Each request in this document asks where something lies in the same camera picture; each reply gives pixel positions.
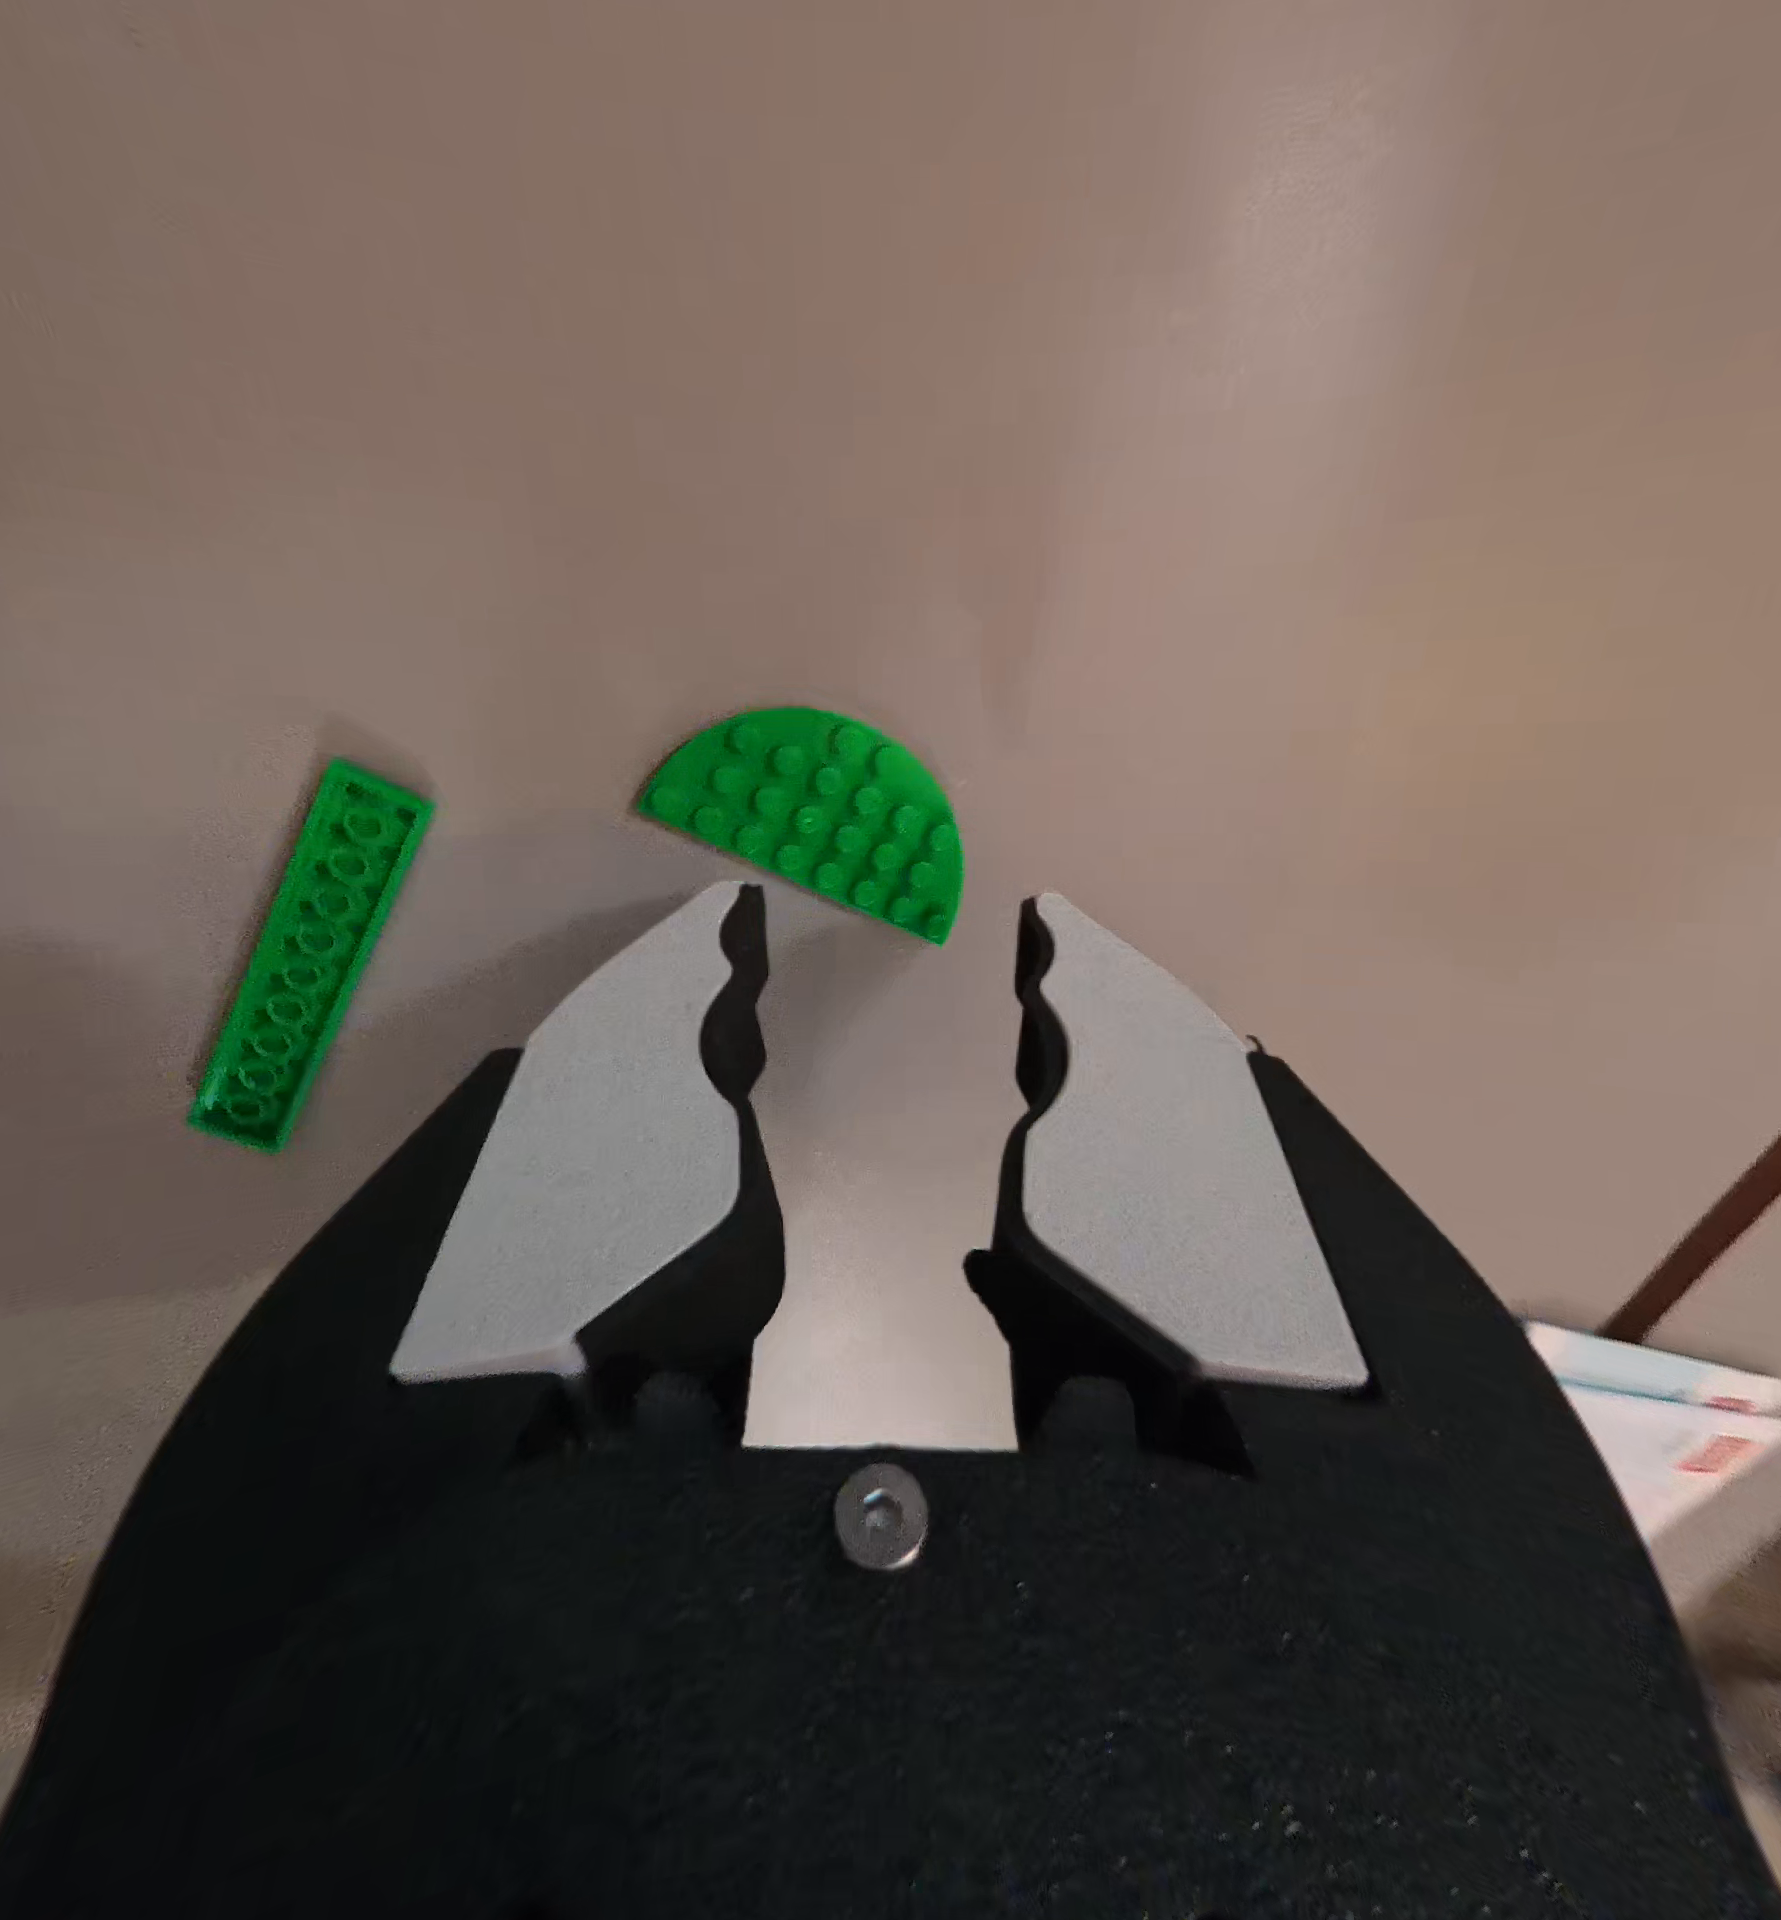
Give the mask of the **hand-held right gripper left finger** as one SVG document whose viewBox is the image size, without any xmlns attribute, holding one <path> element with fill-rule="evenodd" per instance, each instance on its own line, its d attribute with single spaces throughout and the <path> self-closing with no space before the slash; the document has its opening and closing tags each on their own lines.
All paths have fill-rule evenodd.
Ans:
<svg viewBox="0 0 1781 1920">
<path fill-rule="evenodd" d="M 403 1382 L 752 1363 L 782 1300 L 763 887 L 723 881 L 532 1031 L 392 1358 Z"/>
</svg>

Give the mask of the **lego instruction booklet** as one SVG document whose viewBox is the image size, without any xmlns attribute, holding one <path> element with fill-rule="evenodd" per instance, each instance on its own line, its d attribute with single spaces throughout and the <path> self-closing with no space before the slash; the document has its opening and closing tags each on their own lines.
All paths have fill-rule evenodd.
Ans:
<svg viewBox="0 0 1781 1920">
<path fill-rule="evenodd" d="M 1781 1378 L 1522 1321 L 1646 1547 L 1781 1450 Z"/>
</svg>

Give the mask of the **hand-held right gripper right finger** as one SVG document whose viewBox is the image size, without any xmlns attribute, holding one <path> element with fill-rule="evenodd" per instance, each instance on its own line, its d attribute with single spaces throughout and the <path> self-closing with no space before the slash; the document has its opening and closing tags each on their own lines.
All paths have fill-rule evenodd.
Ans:
<svg viewBox="0 0 1781 1920">
<path fill-rule="evenodd" d="M 1250 1044 L 1070 898 L 1022 903 L 1024 1109 L 992 1241 L 964 1264 L 1009 1351 L 1019 1428 L 1073 1382 L 1133 1428 L 1223 1428 L 1219 1388 L 1371 1380 Z"/>
</svg>

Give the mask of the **green half-round lego plate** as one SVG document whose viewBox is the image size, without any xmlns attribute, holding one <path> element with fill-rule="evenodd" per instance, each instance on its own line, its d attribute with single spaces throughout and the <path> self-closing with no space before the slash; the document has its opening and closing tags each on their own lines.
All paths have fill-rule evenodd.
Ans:
<svg viewBox="0 0 1781 1920">
<path fill-rule="evenodd" d="M 944 947 L 964 888 L 950 798 L 894 736 L 823 707 L 752 707 L 640 784 L 643 819 Z"/>
</svg>

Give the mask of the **long green lego plate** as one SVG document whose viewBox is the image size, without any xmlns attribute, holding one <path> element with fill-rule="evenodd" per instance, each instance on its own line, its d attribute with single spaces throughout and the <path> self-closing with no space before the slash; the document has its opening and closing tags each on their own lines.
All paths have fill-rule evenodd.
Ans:
<svg viewBox="0 0 1781 1920">
<path fill-rule="evenodd" d="M 187 1124 L 282 1152 L 423 847 L 433 805 L 330 758 L 211 1044 Z"/>
</svg>

